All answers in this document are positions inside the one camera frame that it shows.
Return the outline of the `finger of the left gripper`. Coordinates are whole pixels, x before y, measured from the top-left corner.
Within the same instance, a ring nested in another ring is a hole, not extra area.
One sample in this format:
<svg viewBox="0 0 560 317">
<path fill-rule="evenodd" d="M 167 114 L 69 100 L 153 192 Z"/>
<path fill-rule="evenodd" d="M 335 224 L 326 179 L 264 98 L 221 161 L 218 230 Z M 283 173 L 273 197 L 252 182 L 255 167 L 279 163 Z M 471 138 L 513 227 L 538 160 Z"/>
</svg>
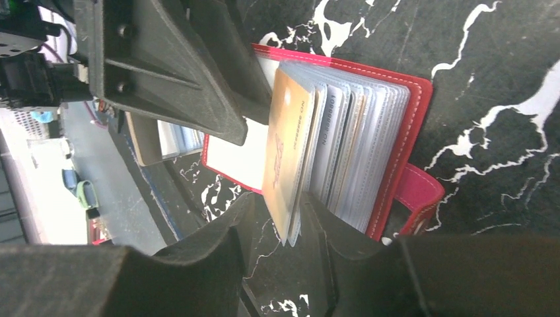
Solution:
<svg viewBox="0 0 560 317">
<path fill-rule="evenodd" d="M 188 1 L 189 22 L 217 64 L 241 114 L 268 124 L 271 88 L 236 1 Z"/>
<path fill-rule="evenodd" d="M 179 1 L 89 1 L 88 81 L 127 112 L 200 130 L 235 145 L 248 127 Z"/>
</svg>

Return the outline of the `orange credit card from holder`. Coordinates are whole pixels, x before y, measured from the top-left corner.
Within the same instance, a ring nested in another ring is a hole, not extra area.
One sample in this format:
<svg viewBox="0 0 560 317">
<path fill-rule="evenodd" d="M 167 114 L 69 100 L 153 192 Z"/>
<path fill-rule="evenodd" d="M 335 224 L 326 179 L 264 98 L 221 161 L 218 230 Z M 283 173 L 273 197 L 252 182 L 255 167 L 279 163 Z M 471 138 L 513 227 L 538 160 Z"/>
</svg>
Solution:
<svg viewBox="0 0 560 317">
<path fill-rule="evenodd" d="M 288 239 L 315 109 L 315 86 L 293 64 L 275 72 L 262 195 L 279 239 Z"/>
</svg>

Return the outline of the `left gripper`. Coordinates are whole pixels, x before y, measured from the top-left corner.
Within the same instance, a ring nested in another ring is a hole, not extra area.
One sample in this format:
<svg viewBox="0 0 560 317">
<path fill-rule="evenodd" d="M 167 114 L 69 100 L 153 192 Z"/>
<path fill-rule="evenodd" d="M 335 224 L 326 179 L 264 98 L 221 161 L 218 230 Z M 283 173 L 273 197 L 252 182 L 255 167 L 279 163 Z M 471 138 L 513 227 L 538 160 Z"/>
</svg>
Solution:
<svg viewBox="0 0 560 317">
<path fill-rule="evenodd" d="M 86 83 L 74 75 L 71 63 L 48 61 L 41 49 L 48 37 L 71 35 L 67 27 L 43 20 L 43 7 L 72 22 L 72 1 L 1 2 L 1 107 L 47 110 L 63 102 L 92 99 Z"/>
</svg>

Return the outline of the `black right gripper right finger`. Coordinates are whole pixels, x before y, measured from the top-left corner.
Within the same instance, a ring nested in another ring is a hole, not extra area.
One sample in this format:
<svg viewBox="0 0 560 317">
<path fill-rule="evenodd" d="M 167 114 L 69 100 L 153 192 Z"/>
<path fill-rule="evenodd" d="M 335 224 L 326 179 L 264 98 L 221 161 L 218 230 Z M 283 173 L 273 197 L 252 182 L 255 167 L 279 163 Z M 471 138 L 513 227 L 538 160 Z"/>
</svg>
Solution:
<svg viewBox="0 0 560 317">
<path fill-rule="evenodd" d="M 559 241 L 404 235 L 385 246 L 302 195 L 312 316 L 558 316 Z"/>
</svg>

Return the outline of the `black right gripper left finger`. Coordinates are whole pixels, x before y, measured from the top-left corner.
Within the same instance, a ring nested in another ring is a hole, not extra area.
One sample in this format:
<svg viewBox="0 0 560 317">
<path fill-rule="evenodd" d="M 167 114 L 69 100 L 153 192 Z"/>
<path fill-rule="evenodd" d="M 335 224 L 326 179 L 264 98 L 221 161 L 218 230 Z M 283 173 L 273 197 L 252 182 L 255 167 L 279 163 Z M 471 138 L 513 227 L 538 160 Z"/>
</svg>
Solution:
<svg viewBox="0 0 560 317">
<path fill-rule="evenodd" d="M 129 246 L 1 246 L 2 316 L 236 316 L 255 196 L 152 256 Z"/>
</svg>

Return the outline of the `red leather card holder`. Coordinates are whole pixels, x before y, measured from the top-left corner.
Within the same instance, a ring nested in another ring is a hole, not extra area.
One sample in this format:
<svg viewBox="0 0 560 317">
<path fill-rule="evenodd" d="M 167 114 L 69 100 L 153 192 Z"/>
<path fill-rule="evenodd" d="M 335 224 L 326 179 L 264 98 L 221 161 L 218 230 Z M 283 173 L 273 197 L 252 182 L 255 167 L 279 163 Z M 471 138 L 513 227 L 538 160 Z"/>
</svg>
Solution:
<svg viewBox="0 0 560 317">
<path fill-rule="evenodd" d="M 315 109 L 286 244 L 295 245 L 302 224 L 300 203 L 310 193 L 336 217 L 381 240 L 393 202 L 410 210 L 402 234 L 424 229 L 444 190 L 409 157 L 433 94 L 430 81 L 354 63 L 255 45 L 274 86 L 280 63 L 293 64 L 315 86 Z M 203 165 L 242 188 L 262 195 L 268 125 L 247 120 L 238 146 L 206 136 Z"/>
</svg>

